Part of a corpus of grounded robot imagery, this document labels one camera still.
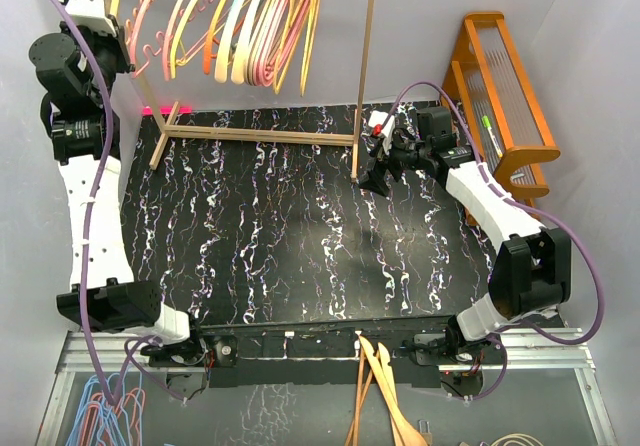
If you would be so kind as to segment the pink wavy wire hanger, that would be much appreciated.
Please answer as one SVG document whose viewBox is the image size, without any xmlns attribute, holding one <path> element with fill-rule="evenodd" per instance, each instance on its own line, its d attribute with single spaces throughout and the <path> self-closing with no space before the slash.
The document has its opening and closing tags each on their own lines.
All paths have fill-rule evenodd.
<svg viewBox="0 0 640 446">
<path fill-rule="evenodd" d="M 165 31 L 161 34 L 160 57 L 164 79 L 176 78 L 178 69 L 186 66 L 204 48 L 207 33 L 184 44 L 187 27 L 218 0 L 175 0 Z"/>
</svg>

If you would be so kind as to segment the orange thin hanger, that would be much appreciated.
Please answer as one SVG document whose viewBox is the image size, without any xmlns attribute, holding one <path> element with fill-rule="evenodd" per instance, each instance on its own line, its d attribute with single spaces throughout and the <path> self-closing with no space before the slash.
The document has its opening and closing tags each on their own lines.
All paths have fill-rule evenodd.
<svg viewBox="0 0 640 446">
<path fill-rule="evenodd" d="M 215 39 L 216 25 L 223 12 L 226 1 L 227 0 L 219 0 L 207 31 L 205 44 L 204 44 L 203 64 L 202 64 L 203 72 L 205 75 L 209 75 L 211 72 L 211 62 L 214 59 L 213 45 L 214 45 L 214 39 Z"/>
</svg>

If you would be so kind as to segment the yellow velvet hanger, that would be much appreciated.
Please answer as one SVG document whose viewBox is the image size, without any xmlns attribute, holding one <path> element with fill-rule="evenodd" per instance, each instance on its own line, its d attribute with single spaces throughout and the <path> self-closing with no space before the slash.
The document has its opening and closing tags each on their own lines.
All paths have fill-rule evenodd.
<svg viewBox="0 0 640 446">
<path fill-rule="evenodd" d="M 307 87 L 307 79 L 309 75 L 311 57 L 313 52 L 313 45 L 315 40 L 315 33 L 318 22 L 319 7 L 321 0 L 311 0 L 309 16 L 307 22 L 307 32 L 305 37 L 304 51 L 302 56 L 301 65 L 301 78 L 300 78 L 300 95 L 304 96 Z"/>
<path fill-rule="evenodd" d="M 302 35 L 303 27 L 306 27 L 307 32 L 310 1 L 289 0 L 284 30 L 275 56 L 272 87 L 276 94 L 280 93 L 295 49 Z"/>
</svg>

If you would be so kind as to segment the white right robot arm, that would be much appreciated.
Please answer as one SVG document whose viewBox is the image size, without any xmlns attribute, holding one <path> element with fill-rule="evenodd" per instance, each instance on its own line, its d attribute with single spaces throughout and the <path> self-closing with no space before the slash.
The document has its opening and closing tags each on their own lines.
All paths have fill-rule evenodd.
<svg viewBox="0 0 640 446">
<path fill-rule="evenodd" d="M 513 205 L 486 164 L 476 162 L 472 148 L 458 144 L 447 108 L 420 110 L 416 135 L 398 127 L 388 113 L 373 111 L 367 131 L 375 142 L 373 163 L 360 188 L 386 196 L 388 176 L 400 180 L 407 170 L 422 171 L 466 208 L 497 254 L 487 293 L 450 318 L 443 338 L 431 341 L 429 350 L 469 362 L 490 335 L 569 299 L 568 234 L 545 227 Z"/>
</svg>

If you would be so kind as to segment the yellow wavy wire hanger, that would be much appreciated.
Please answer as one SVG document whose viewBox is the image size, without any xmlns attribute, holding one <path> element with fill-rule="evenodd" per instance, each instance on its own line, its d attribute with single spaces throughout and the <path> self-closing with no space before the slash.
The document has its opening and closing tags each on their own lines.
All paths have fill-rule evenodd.
<svg viewBox="0 0 640 446">
<path fill-rule="evenodd" d="M 168 79 L 176 78 L 176 70 L 177 70 L 177 60 L 178 60 L 178 49 L 182 40 L 182 36 L 184 34 L 184 30 L 186 29 L 187 24 L 189 23 L 189 18 L 196 11 L 196 7 L 200 3 L 201 0 L 179 0 L 177 2 L 178 10 L 183 10 L 182 14 L 178 15 L 179 19 L 177 25 L 175 27 L 171 27 L 171 31 L 173 33 L 172 39 L 170 40 L 169 45 L 166 47 L 168 52 L 168 58 L 165 60 L 166 65 L 168 66 Z"/>
</svg>

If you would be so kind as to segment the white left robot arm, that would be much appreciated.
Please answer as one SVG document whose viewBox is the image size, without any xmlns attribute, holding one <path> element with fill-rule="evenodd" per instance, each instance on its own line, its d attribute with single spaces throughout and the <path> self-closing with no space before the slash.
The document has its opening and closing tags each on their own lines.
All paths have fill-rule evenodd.
<svg viewBox="0 0 640 446">
<path fill-rule="evenodd" d="M 40 117 L 68 197 L 72 234 L 70 290 L 56 298 L 59 314 L 93 332 L 155 335 L 182 363 L 206 353 L 189 316 L 163 303 L 160 287 L 137 281 L 120 222 L 119 118 L 105 111 L 97 80 L 67 24 L 36 39 L 29 59 L 46 93 Z"/>
</svg>

